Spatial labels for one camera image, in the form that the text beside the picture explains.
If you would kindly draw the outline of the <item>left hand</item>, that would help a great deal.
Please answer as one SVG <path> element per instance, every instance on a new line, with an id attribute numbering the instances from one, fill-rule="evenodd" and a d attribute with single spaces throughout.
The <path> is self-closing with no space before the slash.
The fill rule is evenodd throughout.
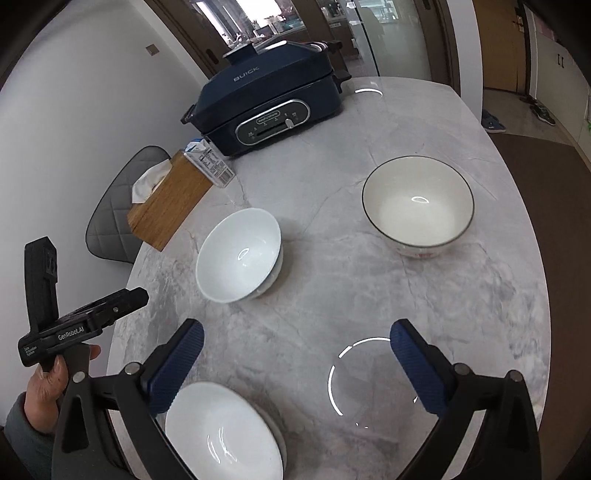
<path id="1" fill-rule="evenodd" d="M 38 365 L 29 379 L 24 414 L 37 432 L 45 435 L 55 433 L 59 417 L 58 399 L 67 387 L 68 379 L 68 369 L 62 355 L 55 357 L 49 371 Z"/>

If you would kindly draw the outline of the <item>grey sleeve left forearm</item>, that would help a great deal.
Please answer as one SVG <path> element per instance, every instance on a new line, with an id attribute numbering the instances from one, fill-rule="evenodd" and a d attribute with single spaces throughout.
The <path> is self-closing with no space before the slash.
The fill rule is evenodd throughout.
<path id="1" fill-rule="evenodd" d="M 25 393 L 14 402 L 4 428 L 8 444 L 33 479 L 52 478 L 54 436 L 35 430 L 24 411 Z"/>

